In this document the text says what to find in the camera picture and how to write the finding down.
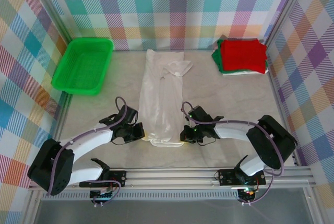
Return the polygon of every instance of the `purple cable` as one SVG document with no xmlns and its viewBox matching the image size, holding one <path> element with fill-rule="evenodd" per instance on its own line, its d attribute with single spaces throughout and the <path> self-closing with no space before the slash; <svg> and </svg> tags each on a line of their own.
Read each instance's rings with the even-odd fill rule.
<svg viewBox="0 0 334 224">
<path fill-rule="evenodd" d="M 277 156 L 278 156 L 278 159 L 280 161 L 280 165 L 281 165 L 281 171 L 278 173 L 278 174 L 275 174 L 275 173 L 271 173 L 269 171 L 266 171 L 266 173 L 270 174 L 270 175 L 273 175 L 273 176 L 281 176 L 283 173 L 284 173 L 284 161 L 283 161 L 283 158 L 282 158 L 282 155 L 280 153 L 280 151 L 278 150 L 278 147 L 276 146 L 275 142 L 273 141 L 273 139 L 270 137 L 270 135 L 267 133 L 266 130 L 263 129 L 263 127 L 261 127 L 260 125 L 254 123 L 254 122 L 249 122 L 249 121 L 236 121 L 236 120 L 228 120 L 228 121 L 211 121 L 211 122 L 202 122 L 202 121 L 197 121 L 193 118 L 190 117 L 189 114 L 186 113 L 186 111 L 184 110 L 184 105 L 185 104 L 188 104 L 190 105 L 191 109 L 193 109 L 193 106 L 190 104 L 190 102 L 188 101 L 184 101 L 182 102 L 182 112 L 184 113 L 184 115 L 190 120 L 190 121 L 193 121 L 197 124 L 200 124 L 200 125 L 210 125 L 210 124 L 224 124 L 224 123 L 238 123 L 238 124 L 246 124 L 246 125 L 252 125 L 252 126 L 255 126 L 257 127 L 258 129 L 261 130 L 261 132 L 264 133 L 264 135 L 269 139 L 270 143 L 272 144 Z"/>
<path fill-rule="evenodd" d="M 84 136 L 87 136 L 89 134 L 92 134 L 92 133 L 96 133 L 96 132 L 99 132 L 99 131 L 103 131 L 103 130 L 107 130 L 109 129 L 110 127 L 113 127 L 117 124 L 119 124 L 126 116 L 126 112 L 127 112 L 127 106 L 126 106 L 126 102 L 125 100 L 120 97 L 120 96 L 117 96 L 116 99 L 115 99 L 115 103 L 116 103 L 116 107 L 117 109 L 119 110 L 119 107 L 118 107 L 118 104 L 117 104 L 117 99 L 121 99 L 125 105 L 125 110 L 124 110 L 124 113 L 122 115 L 122 117 L 120 118 L 120 120 L 118 120 L 117 122 L 109 125 L 109 126 L 104 126 L 104 127 L 101 127 L 101 128 L 97 128 L 97 129 L 92 129 L 92 130 L 89 130 L 87 132 L 84 132 L 82 134 L 79 134 L 78 136 L 74 137 L 72 140 L 70 140 L 68 143 L 66 143 L 57 153 L 56 157 L 54 158 L 54 161 L 53 161 L 53 165 L 52 165 L 52 171 L 51 171 L 51 178 L 50 178 L 50 185 L 49 185 L 49 189 L 47 191 L 47 195 L 49 196 L 51 194 L 51 191 L 52 191 L 52 188 L 53 188 L 53 183 L 54 183 L 54 177 L 55 177 L 55 172 L 56 172 L 56 167 L 57 167 L 57 162 L 58 162 L 58 159 L 62 153 L 62 151 L 64 151 L 64 149 L 66 147 L 68 147 L 69 145 L 73 144 L 74 142 L 76 142 L 77 140 L 81 139 L 82 137 Z"/>
<path fill-rule="evenodd" d="M 103 204 L 108 204 L 109 202 L 111 202 L 111 200 L 113 199 L 113 198 L 115 198 L 119 193 L 120 193 L 120 190 L 121 190 L 121 187 L 122 187 L 122 185 L 120 184 L 120 182 L 118 182 L 118 181 L 114 181 L 114 180 L 105 180 L 105 181 L 86 181 L 86 182 L 88 182 L 88 183 L 116 183 L 117 185 L 118 185 L 118 190 L 117 190 L 117 192 L 110 198 L 110 199 L 108 199 L 105 203 L 103 203 Z M 96 202 L 95 202 L 95 199 L 96 199 L 96 197 L 94 197 L 93 198 L 93 203 L 96 205 Z"/>
</svg>

